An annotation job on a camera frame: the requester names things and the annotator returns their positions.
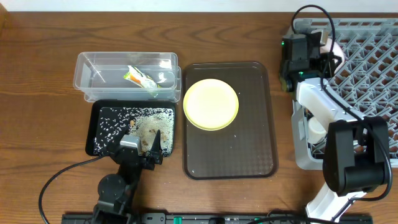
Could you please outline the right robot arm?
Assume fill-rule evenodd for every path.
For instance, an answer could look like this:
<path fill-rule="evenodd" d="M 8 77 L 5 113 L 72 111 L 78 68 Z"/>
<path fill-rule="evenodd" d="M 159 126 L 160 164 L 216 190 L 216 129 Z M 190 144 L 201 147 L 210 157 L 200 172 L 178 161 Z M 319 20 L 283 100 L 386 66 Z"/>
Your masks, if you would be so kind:
<path fill-rule="evenodd" d="M 357 201 L 385 198 L 392 187 L 388 124 L 354 110 L 328 84 L 343 57 L 323 32 L 282 38 L 280 82 L 326 131 L 322 164 L 325 184 L 307 204 L 311 223 L 338 223 Z"/>

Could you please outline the yellow round plate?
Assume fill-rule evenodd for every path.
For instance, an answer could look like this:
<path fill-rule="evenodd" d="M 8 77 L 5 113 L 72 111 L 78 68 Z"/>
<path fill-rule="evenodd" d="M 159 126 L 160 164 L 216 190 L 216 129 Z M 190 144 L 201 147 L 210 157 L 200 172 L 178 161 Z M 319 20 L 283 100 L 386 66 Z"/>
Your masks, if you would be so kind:
<path fill-rule="evenodd" d="M 230 125 L 239 111 L 238 95 L 224 81 L 204 79 L 185 92 L 183 111 L 195 127 L 217 131 Z"/>

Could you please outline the white bowl with rice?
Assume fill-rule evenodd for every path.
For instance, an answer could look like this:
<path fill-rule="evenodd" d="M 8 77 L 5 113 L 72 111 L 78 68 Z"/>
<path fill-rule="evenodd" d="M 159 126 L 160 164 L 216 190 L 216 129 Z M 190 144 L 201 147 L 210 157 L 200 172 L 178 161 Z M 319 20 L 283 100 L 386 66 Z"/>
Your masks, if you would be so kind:
<path fill-rule="evenodd" d="M 332 39 L 328 38 L 326 44 L 320 47 L 320 53 L 323 54 L 329 52 L 331 49 L 331 43 Z M 336 63 L 335 73 L 337 73 L 345 63 L 345 55 L 341 47 L 336 42 L 333 44 L 333 54 L 336 56 L 334 62 Z"/>

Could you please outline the white cup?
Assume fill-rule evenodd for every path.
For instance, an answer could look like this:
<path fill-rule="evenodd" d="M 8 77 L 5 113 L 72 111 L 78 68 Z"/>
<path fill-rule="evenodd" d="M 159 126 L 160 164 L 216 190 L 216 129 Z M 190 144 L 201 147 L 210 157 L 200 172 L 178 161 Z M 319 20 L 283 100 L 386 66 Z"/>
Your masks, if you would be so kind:
<path fill-rule="evenodd" d="M 308 143 L 317 144 L 326 136 L 326 130 L 316 117 L 311 117 L 308 121 Z"/>

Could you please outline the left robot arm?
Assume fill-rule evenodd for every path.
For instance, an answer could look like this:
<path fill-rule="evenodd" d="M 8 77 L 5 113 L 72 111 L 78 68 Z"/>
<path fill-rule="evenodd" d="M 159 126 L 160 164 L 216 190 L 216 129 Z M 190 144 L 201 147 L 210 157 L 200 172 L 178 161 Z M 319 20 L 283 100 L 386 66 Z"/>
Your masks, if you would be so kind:
<path fill-rule="evenodd" d="M 93 224 L 141 223 L 141 215 L 132 209 L 132 201 L 141 172 L 154 170 L 163 161 L 161 132 L 155 132 L 148 156 L 141 156 L 139 137 L 120 134 L 107 145 L 109 157 L 119 165 L 118 172 L 103 177 L 98 184 L 99 199 L 94 207 Z"/>

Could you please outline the green yellow snack wrapper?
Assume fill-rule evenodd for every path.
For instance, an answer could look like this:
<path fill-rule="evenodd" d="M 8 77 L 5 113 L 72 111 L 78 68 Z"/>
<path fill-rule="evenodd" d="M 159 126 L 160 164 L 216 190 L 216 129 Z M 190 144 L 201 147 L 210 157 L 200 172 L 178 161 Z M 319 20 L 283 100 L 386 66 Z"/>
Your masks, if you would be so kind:
<path fill-rule="evenodd" d="M 131 65 L 127 66 L 129 71 L 123 76 L 125 80 L 133 82 L 141 88 L 145 88 L 150 92 L 155 91 L 155 89 L 160 88 L 160 86 L 148 75 L 141 72 L 137 67 Z"/>

